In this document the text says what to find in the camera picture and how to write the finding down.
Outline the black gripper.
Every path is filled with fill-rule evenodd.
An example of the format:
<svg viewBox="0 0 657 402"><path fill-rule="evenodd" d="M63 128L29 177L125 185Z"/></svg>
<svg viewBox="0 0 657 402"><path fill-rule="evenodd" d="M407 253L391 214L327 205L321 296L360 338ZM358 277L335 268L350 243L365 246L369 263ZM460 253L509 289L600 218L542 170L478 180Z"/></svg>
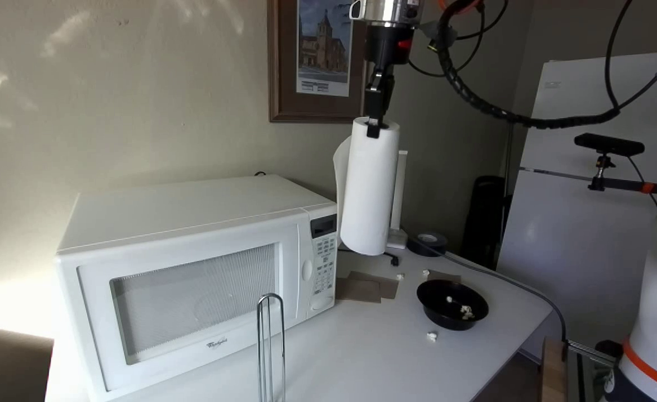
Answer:
<svg viewBox="0 0 657 402"><path fill-rule="evenodd" d="M393 87L393 67L410 61L414 41L414 30L407 26L369 26L366 28L366 96L365 96L365 116L366 136L379 139L384 128L383 118L389 107L389 93Z"/></svg>

